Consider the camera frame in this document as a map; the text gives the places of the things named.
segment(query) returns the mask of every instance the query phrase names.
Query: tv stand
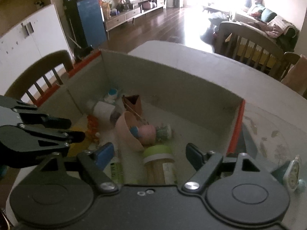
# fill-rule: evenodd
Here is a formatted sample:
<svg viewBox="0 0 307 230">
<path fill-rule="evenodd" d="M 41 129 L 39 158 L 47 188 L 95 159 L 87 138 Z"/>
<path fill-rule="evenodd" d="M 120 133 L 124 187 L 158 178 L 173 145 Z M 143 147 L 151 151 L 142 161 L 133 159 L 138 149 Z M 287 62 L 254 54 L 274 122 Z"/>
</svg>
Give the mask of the tv stand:
<svg viewBox="0 0 307 230">
<path fill-rule="evenodd" d="M 109 31 L 112 30 L 113 28 L 118 27 L 119 25 L 129 21 L 132 19 L 132 23 L 134 24 L 134 21 L 137 17 L 140 17 L 142 15 L 145 15 L 151 11 L 154 11 L 156 9 L 162 8 L 164 10 L 164 0 L 155 0 L 157 7 L 152 8 L 152 9 L 143 9 L 142 4 L 146 1 L 151 1 L 151 0 L 138 0 L 135 1 L 134 3 L 138 3 L 139 6 L 135 9 L 130 9 L 130 10 L 124 10 L 117 16 L 112 16 L 110 19 L 104 21 L 105 29 L 107 32 L 107 38 L 109 40 Z"/>
</svg>

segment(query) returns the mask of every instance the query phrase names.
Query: blue refrigerator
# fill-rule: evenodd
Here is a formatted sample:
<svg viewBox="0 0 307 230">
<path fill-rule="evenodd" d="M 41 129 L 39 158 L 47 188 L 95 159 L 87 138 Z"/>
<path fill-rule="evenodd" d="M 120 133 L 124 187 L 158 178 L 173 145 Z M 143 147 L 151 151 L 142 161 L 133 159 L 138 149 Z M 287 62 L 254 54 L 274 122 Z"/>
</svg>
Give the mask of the blue refrigerator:
<svg viewBox="0 0 307 230">
<path fill-rule="evenodd" d="M 97 48 L 107 40 L 98 0 L 66 1 L 64 8 L 72 36 L 82 48 Z"/>
</svg>

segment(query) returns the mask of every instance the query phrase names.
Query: cabinet handle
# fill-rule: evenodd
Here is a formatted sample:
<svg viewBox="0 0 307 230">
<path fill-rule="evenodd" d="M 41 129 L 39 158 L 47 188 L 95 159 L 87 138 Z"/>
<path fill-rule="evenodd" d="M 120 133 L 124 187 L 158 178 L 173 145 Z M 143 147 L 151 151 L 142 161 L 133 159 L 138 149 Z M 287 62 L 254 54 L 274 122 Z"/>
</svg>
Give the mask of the cabinet handle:
<svg viewBox="0 0 307 230">
<path fill-rule="evenodd" d="M 27 36 L 25 38 L 27 38 L 30 34 L 28 32 L 28 29 L 25 25 L 23 25 L 23 23 L 21 23 L 21 27 L 23 28 L 23 30 L 26 32 Z"/>
<path fill-rule="evenodd" d="M 33 27 L 32 27 L 31 22 L 28 23 L 28 27 L 29 27 L 29 29 L 30 29 L 30 33 L 34 33 L 34 29 L 33 29 Z"/>
</svg>

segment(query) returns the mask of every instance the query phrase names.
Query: wooden chair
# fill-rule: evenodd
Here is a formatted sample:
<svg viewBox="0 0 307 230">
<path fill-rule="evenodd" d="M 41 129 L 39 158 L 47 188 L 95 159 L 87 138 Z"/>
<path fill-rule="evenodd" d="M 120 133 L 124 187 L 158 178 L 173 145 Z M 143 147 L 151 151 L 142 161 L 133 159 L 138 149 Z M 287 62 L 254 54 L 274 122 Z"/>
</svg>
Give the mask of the wooden chair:
<svg viewBox="0 0 307 230">
<path fill-rule="evenodd" d="M 66 50 L 60 50 L 48 54 L 47 56 L 41 58 L 33 65 L 31 65 L 27 70 L 25 70 L 10 86 L 10 88 L 5 93 L 5 96 L 20 100 L 24 94 L 27 94 L 30 100 L 35 104 L 36 99 L 28 91 L 29 88 L 34 85 L 38 90 L 39 94 L 41 96 L 44 95 L 45 92 L 38 85 L 37 81 L 42 77 L 46 82 L 48 88 L 52 88 L 52 84 L 45 75 L 49 71 L 53 72 L 58 84 L 62 85 L 63 82 L 57 71 L 55 70 L 55 67 L 61 64 L 64 65 L 64 68 L 67 73 L 73 69 L 73 63 L 70 59 L 69 53 Z"/>
<path fill-rule="evenodd" d="M 225 39 L 230 34 L 231 34 L 230 41 L 227 47 L 224 47 Z M 267 63 L 272 55 L 276 58 L 276 62 L 274 63 L 273 67 L 268 71 L 268 75 L 275 79 L 279 79 L 280 77 L 278 77 L 278 73 L 279 73 L 278 71 L 280 71 L 280 68 L 283 66 L 282 65 L 282 61 L 284 57 L 283 50 L 278 45 L 276 45 L 274 42 L 269 40 L 267 37 L 260 34 L 256 30 L 253 30 L 250 27 L 246 27 L 244 25 L 241 25 L 239 23 L 234 23 L 234 22 L 222 22 L 219 26 L 219 32 L 218 32 L 216 46 L 215 46 L 215 53 L 235 59 L 237 57 L 238 49 L 240 47 L 240 42 L 242 38 L 246 39 L 247 42 L 244 46 L 242 55 L 240 56 L 238 60 L 243 63 L 243 61 L 245 60 L 246 51 L 248 49 L 248 44 L 249 42 L 253 42 L 254 47 L 247 61 L 245 60 L 246 61 L 245 64 L 255 69 L 258 69 L 261 72 L 264 72 L 267 69 Z M 257 46 L 261 47 L 261 52 L 257 60 L 252 61 L 252 58 L 256 52 Z M 259 61 L 262 57 L 264 50 L 266 50 L 269 54 L 267 58 L 265 59 L 264 64 L 261 65 Z"/>
<path fill-rule="evenodd" d="M 284 68 L 285 71 L 281 74 L 281 78 L 280 81 L 287 75 L 287 73 L 289 72 L 289 69 L 291 67 L 291 65 L 295 65 L 298 60 L 300 59 L 300 56 L 296 53 L 292 53 L 292 52 L 285 52 L 284 54 Z M 307 89 L 306 91 L 303 93 L 302 95 L 305 99 L 307 99 Z"/>
</svg>

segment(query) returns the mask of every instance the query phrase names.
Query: dining table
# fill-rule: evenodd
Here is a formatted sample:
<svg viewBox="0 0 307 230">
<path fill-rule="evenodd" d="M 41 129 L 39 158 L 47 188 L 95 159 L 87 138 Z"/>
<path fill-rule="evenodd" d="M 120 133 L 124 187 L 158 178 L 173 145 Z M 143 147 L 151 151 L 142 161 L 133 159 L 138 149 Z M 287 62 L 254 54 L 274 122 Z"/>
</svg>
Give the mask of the dining table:
<svg viewBox="0 0 307 230">
<path fill-rule="evenodd" d="M 245 64 L 181 44 L 148 41 L 129 55 L 190 73 L 243 98 L 243 128 L 256 146 L 256 161 L 271 171 L 299 155 L 299 178 L 307 181 L 307 100 L 302 96 Z M 32 169 L 22 169 L 15 185 Z M 306 229 L 307 191 L 302 186 L 289 195 L 290 206 L 282 223 L 292 230 Z M 7 213 L 14 218 L 8 201 Z"/>
</svg>

